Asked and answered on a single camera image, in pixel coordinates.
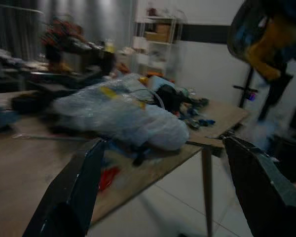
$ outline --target wire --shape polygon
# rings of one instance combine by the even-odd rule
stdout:
[[[132,91],[131,93],[134,93],[134,92],[137,92],[137,91],[141,91],[141,90],[147,90],[147,91],[149,91],[151,94],[153,94],[153,95],[157,98],[157,100],[159,101],[161,108],[163,108],[163,109],[165,110],[165,107],[164,107],[164,104],[163,104],[162,99],[161,99],[160,96],[158,96],[157,93],[154,92],[153,90],[150,90],[150,89],[148,89],[148,88],[146,88],[146,89],[138,89],[138,90],[134,90],[134,91]]]

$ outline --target table leg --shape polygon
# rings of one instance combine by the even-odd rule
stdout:
[[[212,175],[212,152],[210,147],[202,150],[202,169],[204,200],[207,224],[207,236],[213,236],[213,175]]]

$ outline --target red object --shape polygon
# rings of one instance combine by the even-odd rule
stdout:
[[[106,169],[101,173],[101,180],[99,184],[99,191],[104,191],[107,189],[114,180],[115,176],[120,172],[120,169],[113,167],[111,169]]]

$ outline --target bubble wrap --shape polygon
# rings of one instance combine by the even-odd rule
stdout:
[[[169,151],[180,148],[189,137],[186,124],[155,105],[142,109],[139,101],[128,94],[132,91],[129,88],[141,87],[137,80],[140,85],[130,83],[131,77],[89,86],[57,99],[53,106],[61,115],[60,124],[80,131],[96,131],[136,146],[149,142]],[[103,87],[116,95],[107,96]]]

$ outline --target wooden table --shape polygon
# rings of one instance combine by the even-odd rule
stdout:
[[[9,98],[14,96],[16,93],[0,94],[1,104],[6,105]],[[204,113],[216,124],[193,132],[191,140],[209,144],[212,139],[205,136],[217,137],[248,115],[240,108],[212,101]],[[22,133],[48,135],[45,126],[36,117],[23,117],[15,127]],[[73,141],[23,140],[12,138],[12,134],[0,134],[0,236],[23,234],[48,185],[82,144]],[[105,156],[120,166],[121,173],[109,189],[98,194],[92,224],[130,201],[201,150],[200,146],[184,145],[179,152],[152,152],[152,157],[163,159],[159,162],[144,162],[137,168],[133,167],[131,159],[107,151]]]

